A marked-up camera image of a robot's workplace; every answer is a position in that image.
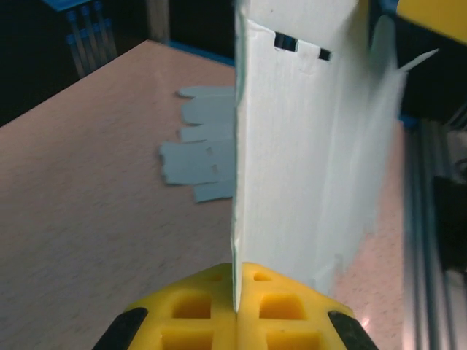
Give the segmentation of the light blue paper box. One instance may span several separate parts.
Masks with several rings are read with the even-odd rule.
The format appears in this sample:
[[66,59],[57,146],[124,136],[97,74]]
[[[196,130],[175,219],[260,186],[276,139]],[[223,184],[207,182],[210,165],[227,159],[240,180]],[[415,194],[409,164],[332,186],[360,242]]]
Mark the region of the light blue paper box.
[[197,203],[232,198],[236,176],[234,87],[190,86],[177,95],[185,124],[178,142],[159,147],[161,172],[168,185],[193,189]]
[[387,0],[236,0],[234,302],[241,264],[329,293],[374,224],[410,69]]

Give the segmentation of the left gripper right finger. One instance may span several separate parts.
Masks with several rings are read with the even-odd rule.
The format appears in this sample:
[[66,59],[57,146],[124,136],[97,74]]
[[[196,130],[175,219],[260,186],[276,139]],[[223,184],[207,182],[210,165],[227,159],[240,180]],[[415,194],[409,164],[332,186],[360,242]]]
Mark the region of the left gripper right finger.
[[379,350],[344,304],[259,264],[242,265],[237,350]]

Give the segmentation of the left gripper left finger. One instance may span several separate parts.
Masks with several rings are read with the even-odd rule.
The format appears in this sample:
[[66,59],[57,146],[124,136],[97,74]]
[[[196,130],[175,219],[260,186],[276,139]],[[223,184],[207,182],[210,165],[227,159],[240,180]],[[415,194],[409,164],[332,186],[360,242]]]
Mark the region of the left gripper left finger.
[[231,264],[194,273],[130,304],[93,350],[236,350]]

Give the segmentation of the wide aluminium frame rail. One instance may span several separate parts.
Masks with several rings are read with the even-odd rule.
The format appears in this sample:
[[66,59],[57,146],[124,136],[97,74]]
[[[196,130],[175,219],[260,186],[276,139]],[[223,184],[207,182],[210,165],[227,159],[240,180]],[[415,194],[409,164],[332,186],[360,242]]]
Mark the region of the wide aluminium frame rail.
[[467,271],[444,270],[432,180],[461,181],[467,133],[422,121],[404,132],[403,350],[467,350]]

